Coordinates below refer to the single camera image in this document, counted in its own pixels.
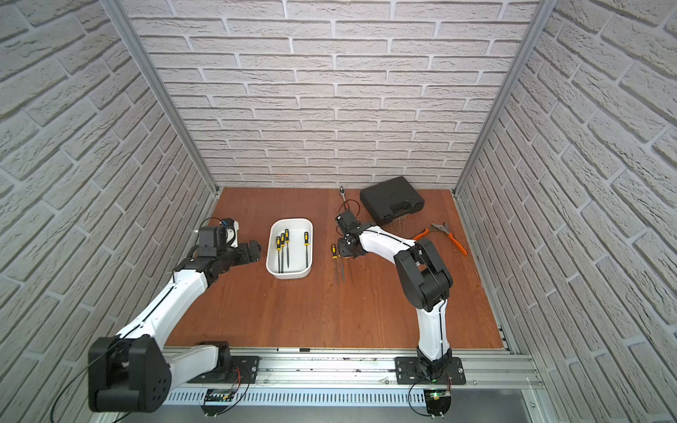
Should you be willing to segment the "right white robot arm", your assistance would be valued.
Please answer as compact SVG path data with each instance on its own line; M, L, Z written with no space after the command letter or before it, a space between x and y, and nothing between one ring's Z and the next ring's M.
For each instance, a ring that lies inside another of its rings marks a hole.
M405 239L382 227L362 224L351 211L340 213L336 222L342 233L338 241L342 257L373 253L395 265L405 297L417 313L421 375L429 381L441 378L452 359L446 308L453 279L435 245L427 239Z

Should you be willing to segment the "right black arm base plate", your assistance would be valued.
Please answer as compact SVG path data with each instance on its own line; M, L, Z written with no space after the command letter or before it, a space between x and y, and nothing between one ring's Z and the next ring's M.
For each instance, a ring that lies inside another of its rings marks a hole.
M400 356L394 359L396 381L399 385L435 384L460 386L466 384L461 359L446 357L428 361L420 357Z

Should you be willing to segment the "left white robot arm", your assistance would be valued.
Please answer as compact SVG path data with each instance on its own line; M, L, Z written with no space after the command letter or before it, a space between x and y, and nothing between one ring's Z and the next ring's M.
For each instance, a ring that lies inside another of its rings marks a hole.
M197 244L172 270L169 283L115 336L98 338L88 351L83 374L88 381L92 412L155 412L170 393L187 382L230 382L228 398L237 404L257 377L257 364L248 357L237 363L226 342L203 342L166 357L169 335L192 303L235 266L259 261L257 241L240 243L239 226L231 219L201 227Z

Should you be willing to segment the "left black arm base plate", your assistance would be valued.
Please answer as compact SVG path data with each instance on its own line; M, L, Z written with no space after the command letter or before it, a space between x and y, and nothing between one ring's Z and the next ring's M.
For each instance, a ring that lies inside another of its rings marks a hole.
M189 384L244 384L257 379L259 356L229 356L219 358L216 367L191 380Z

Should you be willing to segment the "white plastic storage box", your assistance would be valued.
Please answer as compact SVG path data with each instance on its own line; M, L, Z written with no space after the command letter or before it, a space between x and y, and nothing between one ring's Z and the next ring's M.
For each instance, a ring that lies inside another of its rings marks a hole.
M277 250L276 250L276 236L284 232L285 228L290 232L290 268L287 269L286 263L286 248L285 248L285 271L277 273ZM310 267L305 266L304 254L304 240L303 233L310 232ZM267 246L266 269L274 278L278 280L299 280L310 275L313 264L313 231L314 227L310 220L303 218L283 219L276 221L270 231L270 237Z

